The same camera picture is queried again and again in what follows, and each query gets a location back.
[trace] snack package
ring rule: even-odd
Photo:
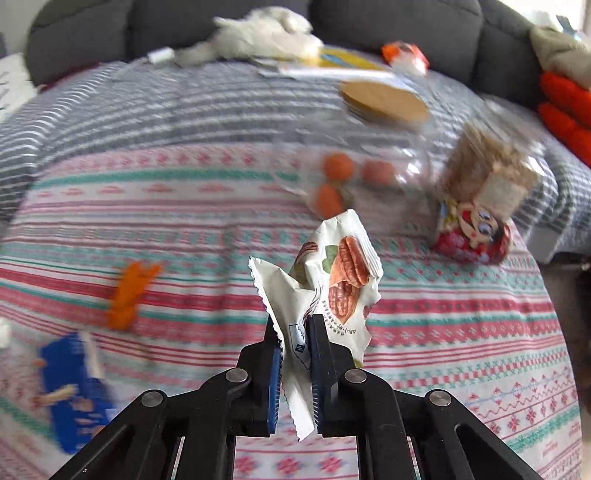
[[[57,440],[73,455],[117,413],[102,381],[98,349],[90,333],[79,331],[42,347],[39,357],[46,393],[35,403],[49,407]]]
[[[511,230],[506,223],[470,202],[445,200],[439,208],[433,250],[462,263],[503,261],[511,246]]]
[[[543,151],[525,122],[487,102],[464,125],[441,175],[442,196],[485,207],[506,222],[544,176],[536,160]]]
[[[423,52],[410,43],[387,43],[382,47],[382,56],[390,66],[413,75],[425,76],[429,68],[429,62]]]
[[[281,382],[303,440],[315,428],[305,322],[322,314],[329,340],[348,347],[361,366],[371,338],[365,319],[380,298],[382,264],[359,217],[348,210],[322,222],[289,273],[258,258],[248,265],[281,341]]]

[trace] white pillow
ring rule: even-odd
[[[0,59],[0,123],[36,95],[22,54]]]

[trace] white plush toy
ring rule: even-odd
[[[324,45],[310,34],[312,26],[304,17],[284,7],[257,8],[242,20],[216,17],[213,23],[219,30],[209,41],[177,51],[177,64],[188,67],[217,59],[254,57],[313,60]]]

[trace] green leaf illustration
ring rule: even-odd
[[[326,245],[324,250],[326,251],[326,258],[322,261],[322,269],[330,275],[332,264],[339,253],[339,247],[337,245]]]

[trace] striped blanket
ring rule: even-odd
[[[482,99],[436,72],[406,81],[437,121],[429,155],[441,165]],[[341,108],[337,87],[335,80],[263,78],[243,63],[195,69],[112,63],[83,73],[40,95],[0,126],[0,223],[10,221],[46,168],[64,159],[116,148],[268,142],[294,119]],[[514,219],[528,239],[536,227],[548,232],[548,238],[531,238],[531,246],[544,245],[535,253],[539,261],[549,261],[556,251],[591,254],[591,170],[532,112],[523,113],[547,146],[540,161],[546,176]]]
[[[120,408],[140,392],[198,388],[235,365],[267,318],[249,255],[288,268],[319,221],[277,187],[264,144],[187,145],[76,157],[28,192],[0,251],[0,478],[46,480],[66,460],[36,408],[37,349],[89,329]],[[558,319],[535,261],[512,226],[501,266],[432,253],[412,224],[372,232],[382,300],[368,317],[365,368],[394,388],[444,388],[549,480],[580,478],[577,394]],[[128,333],[105,327],[121,268],[159,262]],[[235,478],[358,475],[355,441],[298,443],[285,405],[271,439],[240,438]]]

